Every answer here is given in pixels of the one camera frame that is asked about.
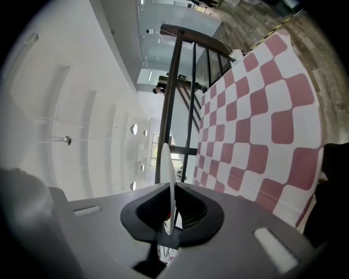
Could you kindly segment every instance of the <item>glass railing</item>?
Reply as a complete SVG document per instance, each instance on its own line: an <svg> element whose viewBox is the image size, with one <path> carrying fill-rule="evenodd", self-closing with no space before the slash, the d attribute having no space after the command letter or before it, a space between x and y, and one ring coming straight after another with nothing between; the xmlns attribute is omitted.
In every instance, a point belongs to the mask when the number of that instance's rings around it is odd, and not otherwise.
<svg viewBox="0 0 349 279"><path fill-rule="evenodd" d="M161 33L176 38L164 99L157 154L155 183L160 183L161 147L170 146L177 179L193 183L201 125L201 99L231 68L231 50L202 33L172 25L162 25Z"/></svg>

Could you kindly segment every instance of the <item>checkerboard calibration pattern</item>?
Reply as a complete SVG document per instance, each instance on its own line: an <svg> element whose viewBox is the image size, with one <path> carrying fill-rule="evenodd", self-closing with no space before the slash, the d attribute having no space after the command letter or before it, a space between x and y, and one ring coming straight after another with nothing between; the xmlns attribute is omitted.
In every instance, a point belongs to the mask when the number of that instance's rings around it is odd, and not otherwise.
<svg viewBox="0 0 349 279"><path fill-rule="evenodd" d="M290 36L278 31L202 98L194 184L240 196L296 226L322 161L319 104Z"/></svg>

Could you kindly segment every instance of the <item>person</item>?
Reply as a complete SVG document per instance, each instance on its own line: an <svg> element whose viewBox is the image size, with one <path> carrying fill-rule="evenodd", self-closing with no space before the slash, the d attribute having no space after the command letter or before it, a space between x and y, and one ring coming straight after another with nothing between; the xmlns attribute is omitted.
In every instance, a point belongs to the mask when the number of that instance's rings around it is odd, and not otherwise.
<svg viewBox="0 0 349 279"><path fill-rule="evenodd" d="M158 85L153 89L154 94L165 94L166 92L166 84L158 83Z"/></svg>

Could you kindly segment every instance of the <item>recessed ceiling light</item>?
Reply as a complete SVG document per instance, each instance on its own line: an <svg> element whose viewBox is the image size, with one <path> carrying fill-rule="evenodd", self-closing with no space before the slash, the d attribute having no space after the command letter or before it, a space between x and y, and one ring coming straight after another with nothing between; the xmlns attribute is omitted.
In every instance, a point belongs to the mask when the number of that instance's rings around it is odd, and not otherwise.
<svg viewBox="0 0 349 279"><path fill-rule="evenodd" d="M135 191L136 190L136 182L132 182L130 185L131 191Z"/></svg>
<svg viewBox="0 0 349 279"><path fill-rule="evenodd" d="M136 135L137 134L137 124L133 124L131 126L131 133Z"/></svg>

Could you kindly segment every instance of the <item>ceiling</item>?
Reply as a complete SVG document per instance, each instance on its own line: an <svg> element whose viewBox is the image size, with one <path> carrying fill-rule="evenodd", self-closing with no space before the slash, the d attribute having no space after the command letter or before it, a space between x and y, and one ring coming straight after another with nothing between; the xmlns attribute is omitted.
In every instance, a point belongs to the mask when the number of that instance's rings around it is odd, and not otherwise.
<svg viewBox="0 0 349 279"><path fill-rule="evenodd" d="M68 200L147 186L150 119L96 16L85 0L50 2L1 72L1 166L60 187ZM39 38L27 44L32 34Z"/></svg>

